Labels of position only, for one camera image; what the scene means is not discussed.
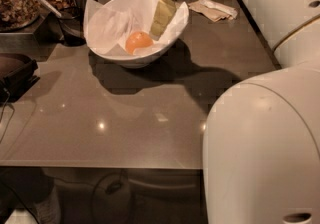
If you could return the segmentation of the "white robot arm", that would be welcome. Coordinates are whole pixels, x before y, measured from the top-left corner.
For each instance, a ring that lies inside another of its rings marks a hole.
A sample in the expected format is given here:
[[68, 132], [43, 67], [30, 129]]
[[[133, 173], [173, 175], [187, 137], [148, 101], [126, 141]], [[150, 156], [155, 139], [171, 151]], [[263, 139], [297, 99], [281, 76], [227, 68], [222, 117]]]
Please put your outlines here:
[[242, 0], [280, 68], [230, 87], [203, 138], [209, 224], [320, 224], [319, 0]]

